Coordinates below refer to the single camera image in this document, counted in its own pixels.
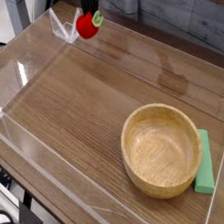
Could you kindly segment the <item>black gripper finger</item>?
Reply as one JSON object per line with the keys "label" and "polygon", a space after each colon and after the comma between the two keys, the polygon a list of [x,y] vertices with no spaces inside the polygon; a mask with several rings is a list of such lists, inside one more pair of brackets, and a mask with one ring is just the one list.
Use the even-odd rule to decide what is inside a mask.
{"label": "black gripper finger", "polygon": [[88,0],[79,0],[80,1],[80,7],[82,8],[83,15],[86,15],[89,11],[88,8]]}
{"label": "black gripper finger", "polygon": [[89,0],[90,12],[95,14],[99,10],[98,4],[99,4],[99,0]]}

